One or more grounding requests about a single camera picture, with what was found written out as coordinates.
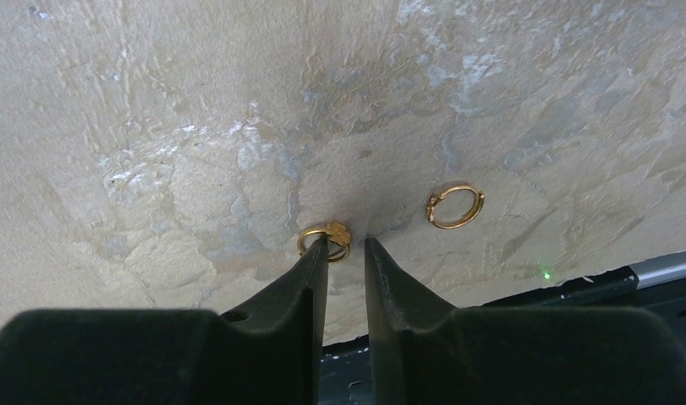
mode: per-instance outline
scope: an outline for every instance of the gold ring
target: gold ring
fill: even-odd
[[[469,211],[467,211],[467,213],[465,213],[464,216],[462,216],[459,220],[455,222],[442,223],[435,219],[435,208],[437,208],[437,204],[441,203],[442,200],[447,198],[447,196],[451,193],[460,191],[467,191],[474,194],[474,204],[471,208],[469,208]],[[439,194],[433,194],[429,198],[429,203],[427,204],[427,219],[437,228],[440,228],[442,230],[453,230],[455,228],[459,228],[460,226],[469,224],[472,221],[472,219],[475,219],[477,217],[479,211],[482,211],[483,206],[484,193],[478,192],[474,187],[468,184],[461,184],[459,186],[453,186]]]
[[[310,235],[327,235],[332,243],[342,247],[342,249],[334,251],[332,254],[328,254],[328,263],[342,262],[350,255],[350,233],[345,228],[345,225],[340,224],[338,221],[333,221],[325,226],[304,230],[298,237],[298,251],[301,256],[308,250],[305,247],[305,238]]]

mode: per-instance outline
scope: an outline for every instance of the marble-like surface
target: marble-like surface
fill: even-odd
[[[224,311],[329,219],[329,343],[365,234],[456,305],[685,250],[686,0],[0,0],[0,325]]]

